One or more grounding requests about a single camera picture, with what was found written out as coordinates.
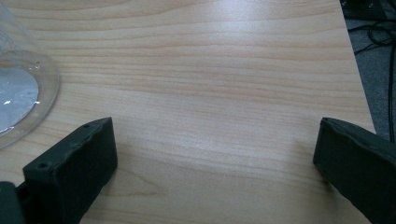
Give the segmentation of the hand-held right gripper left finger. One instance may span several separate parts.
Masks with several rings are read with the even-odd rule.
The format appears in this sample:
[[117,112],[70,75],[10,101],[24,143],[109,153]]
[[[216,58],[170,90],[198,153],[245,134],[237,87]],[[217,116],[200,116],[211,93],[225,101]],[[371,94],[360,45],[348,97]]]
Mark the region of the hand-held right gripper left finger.
[[78,224],[118,166],[113,123],[83,124],[23,167],[29,224]]

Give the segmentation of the black stand base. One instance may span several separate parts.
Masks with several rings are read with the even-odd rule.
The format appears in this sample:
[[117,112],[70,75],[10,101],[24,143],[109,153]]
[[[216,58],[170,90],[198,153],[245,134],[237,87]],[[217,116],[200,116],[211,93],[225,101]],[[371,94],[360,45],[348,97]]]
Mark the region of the black stand base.
[[389,18],[381,0],[340,0],[348,20],[384,21]]

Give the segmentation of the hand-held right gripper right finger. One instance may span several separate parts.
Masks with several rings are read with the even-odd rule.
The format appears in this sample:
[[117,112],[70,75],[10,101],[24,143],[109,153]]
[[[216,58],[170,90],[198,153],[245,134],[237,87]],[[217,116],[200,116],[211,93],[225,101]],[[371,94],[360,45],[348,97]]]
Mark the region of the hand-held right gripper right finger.
[[372,224],[396,224],[396,144],[352,123],[324,118],[313,163]]

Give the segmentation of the white lidded paper cup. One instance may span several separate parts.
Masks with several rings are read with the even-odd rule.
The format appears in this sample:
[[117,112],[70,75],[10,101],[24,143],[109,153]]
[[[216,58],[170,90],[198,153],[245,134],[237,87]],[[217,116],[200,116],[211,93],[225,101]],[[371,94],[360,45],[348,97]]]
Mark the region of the white lidded paper cup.
[[48,115],[59,86],[55,62],[0,0],[0,149]]

